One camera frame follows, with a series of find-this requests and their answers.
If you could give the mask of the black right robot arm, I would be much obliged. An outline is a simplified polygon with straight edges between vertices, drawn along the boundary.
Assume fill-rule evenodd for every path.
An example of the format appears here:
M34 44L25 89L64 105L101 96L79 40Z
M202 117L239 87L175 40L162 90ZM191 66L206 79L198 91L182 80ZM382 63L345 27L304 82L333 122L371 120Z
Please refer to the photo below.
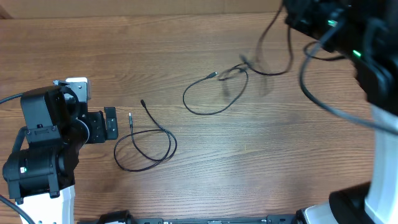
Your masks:
M300 67L303 75L320 49L339 52L356 69L371 104L372 120L361 119L304 95L327 112L372 128L371 181L332 192L328 201L300 209L296 223L397 222L397 1L284 1L286 24L313 39Z

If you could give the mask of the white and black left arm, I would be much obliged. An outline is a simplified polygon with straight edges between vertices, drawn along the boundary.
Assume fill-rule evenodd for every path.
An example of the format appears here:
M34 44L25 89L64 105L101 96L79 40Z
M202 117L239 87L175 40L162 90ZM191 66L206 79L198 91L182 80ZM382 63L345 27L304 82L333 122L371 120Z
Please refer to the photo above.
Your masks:
M69 86L21 93L25 126L3 165L9 198L23 223L73 223L74 170L85 144L118 138L116 109L89 112Z

